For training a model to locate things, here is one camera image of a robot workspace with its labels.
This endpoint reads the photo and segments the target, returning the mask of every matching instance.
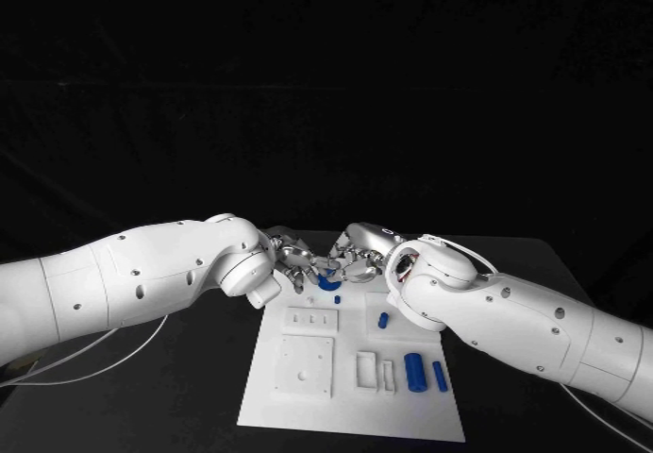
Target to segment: cable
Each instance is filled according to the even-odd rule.
[[[86,376],[82,376],[82,377],[76,377],[75,379],[69,379],[69,380],[60,380],[60,381],[56,381],[56,382],[16,382],[13,384],[8,384],[8,383],[3,383],[3,385],[60,385],[60,384],[69,384],[70,382],[78,382],[79,380],[83,380],[83,379],[88,379],[88,378],[92,378],[93,376],[98,376],[101,373],[103,373],[105,371],[108,371],[112,367],[118,366],[147,345],[147,343],[152,340],[152,338],[155,337],[158,331],[160,331],[160,328],[163,327],[163,324],[165,322],[165,319],[167,319],[167,314],[165,316],[163,316],[163,319],[160,321],[160,324],[158,324],[158,327],[157,327],[157,330],[154,331],[152,335],[150,336],[150,338],[145,340],[145,343],[142,343],[142,345],[135,349],[135,351],[124,358],[121,359],[116,363],[114,363],[111,366],[108,366],[106,368],[103,368],[102,370],[96,371],[95,373],[90,373],[89,375]]]
[[[462,245],[457,244],[454,241],[449,241],[447,239],[438,238],[442,243],[447,243],[455,247],[458,247],[464,252],[467,252],[483,264],[488,267],[488,269],[493,271],[494,274],[498,273],[497,269],[494,268],[493,264],[474,252],[470,251],[467,247]],[[653,453],[653,450],[647,448],[643,444],[640,444],[627,434],[624,434],[594,412],[592,410],[582,404],[581,400],[576,398],[575,394],[571,392],[568,389],[568,386],[560,383],[560,387],[565,389],[565,392],[571,395],[573,398],[575,402],[581,405],[581,407],[585,409],[585,411],[592,415],[592,417],[624,438],[627,439],[635,446],[638,446],[644,451],[648,453]],[[653,429],[653,425],[650,425],[641,418],[637,417],[634,413],[630,413],[627,410],[620,408],[615,404],[612,404],[615,408],[618,408],[627,415],[630,415],[640,423],[643,423],[650,429]]]
[[[39,368],[37,370],[31,371],[30,373],[26,373],[23,376],[18,376],[18,377],[14,377],[13,379],[4,381],[4,382],[0,382],[0,388],[1,387],[5,387],[7,385],[11,385],[14,382],[17,382],[18,380],[23,380],[23,379],[27,379],[30,378],[31,376],[36,376],[39,375],[40,373],[43,373],[43,371],[47,371],[49,369],[54,368],[56,366],[59,366],[62,363],[66,363],[70,359],[75,359],[75,357],[78,357],[80,354],[85,353],[85,351],[92,347],[95,346],[99,342],[102,342],[115,332],[116,332],[116,328],[114,330],[109,330],[108,333],[105,333],[105,335],[102,335],[102,337],[99,337],[85,348],[82,348],[78,352],[75,352],[73,354],[70,354],[69,356],[63,357],[63,359],[60,359],[59,361],[56,361],[54,363],[50,363],[49,365],[43,366],[41,368]]]
[[[594,418],[624,438],[627,439],[635,446],[638,446],[644,451],[653,453],[653,450],[641,445],[628,435],[625,435],[594,412],[592,410],[582,404],[581,400],[576,398],[575,394],[568,389],[565,384],[560,384],[560,387],[565,389],[565,392],[571,395],[575,399],[575,402],[585,408],[585,411],[594,416]]]

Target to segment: black table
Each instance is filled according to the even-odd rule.
[[[338,233],[304,231],[301,235],[324,254]],[[478,252],[500,272],[589,302],[545,242],[445,237]],[[245,297],[227,298],[210,291],[189,309],[170,315],[147,347],[102,375],[67,385],[17,387],[0,411],[0,451],[638,451],[591,418],[558,384],[511,369],[462,344],[448,329],[442,345],[464,444],[239,427],[261,316]],[[34,380],[73,378],[105,367],[137,348],[157,323],[118,330]],[[52,347],[39,366],[89,341],[82,338]],[[576,393],[614,416],[608,405]]]

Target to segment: black background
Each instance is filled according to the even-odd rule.
[[[536,237],[650,323],[651,16],[624,0],[5,14],[0,260],[226,211]]]

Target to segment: small blue piece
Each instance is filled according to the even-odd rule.
[[[336,291],[340,288],[340,285],[343,284],[341,281],[334,281],[330,282],[327,278],[321,275],[317,275],[317,286],[324,290],[324,291]]]
[[[438,379],[438,387],[439,391],[447,391],[447,380],[445,380],[445,373],[442,371],[442,365],[438,361],[432,362],[432,371],[435,372],[435,378]]]
[[[377,318],[377,327],[385,328],[387,326],[387,313],[380,313],[380,317]]]
[[[403,356],[405,362],[405,376],[408,378],[408,390],[415,392],[425,392],[425,374],[423,374],[423,363],[422,356],[411,352]]]

